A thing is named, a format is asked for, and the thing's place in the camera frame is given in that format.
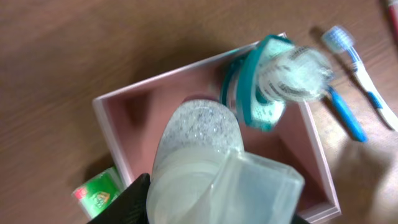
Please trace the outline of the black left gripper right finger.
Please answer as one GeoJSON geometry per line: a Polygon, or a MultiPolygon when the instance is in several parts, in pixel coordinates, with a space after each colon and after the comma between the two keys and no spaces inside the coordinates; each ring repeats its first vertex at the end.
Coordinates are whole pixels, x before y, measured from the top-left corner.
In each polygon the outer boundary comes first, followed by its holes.
{"type": "Polygon", "coordinates": [[[298,215],[294,215],[291,224],[309,224],[309,222],[298,215]]]}

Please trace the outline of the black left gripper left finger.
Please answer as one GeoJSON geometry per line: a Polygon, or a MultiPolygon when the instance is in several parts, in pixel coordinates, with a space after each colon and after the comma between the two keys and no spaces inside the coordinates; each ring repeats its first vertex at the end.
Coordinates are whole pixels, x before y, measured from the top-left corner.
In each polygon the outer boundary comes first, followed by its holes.
{"type": "Polygon", "coordinates": [[[88,224],[149,224],[146,200],[150,175],[141,174],[111,205],[88,224]]]}

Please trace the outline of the green Dettol soap box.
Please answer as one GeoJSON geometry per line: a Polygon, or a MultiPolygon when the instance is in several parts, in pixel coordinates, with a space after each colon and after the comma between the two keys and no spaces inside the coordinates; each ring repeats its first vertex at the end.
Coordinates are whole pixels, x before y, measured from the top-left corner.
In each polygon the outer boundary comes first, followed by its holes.
{"type": "Polygon", "coordinates": [[[77,187],[72,197],[92,220],[109,207],[123,190],[124,186],[117,168],[110,167],[77,187]]]}

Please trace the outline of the clear pump soap bottle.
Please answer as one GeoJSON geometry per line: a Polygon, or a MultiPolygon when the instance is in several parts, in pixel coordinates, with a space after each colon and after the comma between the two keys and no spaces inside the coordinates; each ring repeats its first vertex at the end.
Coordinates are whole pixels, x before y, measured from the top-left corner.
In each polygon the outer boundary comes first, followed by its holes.
{"type": "Polygon", "coordinates": [[[246,152],[227,107],[190,100],[161,137],[147,217],[150,224],[290,223],[304,184],[293,167],[246,152]]]}

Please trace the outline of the blue Listerine mouthwash bottle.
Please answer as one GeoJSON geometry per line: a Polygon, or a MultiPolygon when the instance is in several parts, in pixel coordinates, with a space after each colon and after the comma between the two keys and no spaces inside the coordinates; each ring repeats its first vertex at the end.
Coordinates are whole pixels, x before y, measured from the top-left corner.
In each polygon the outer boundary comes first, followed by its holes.
{"type": "Polygon", "coordinates": [[[239,122],[270,131],[288,103],[321,98],[334,76],[329,60],[317,49],[271,34],[230,63],[220,102],[239,122]]]}

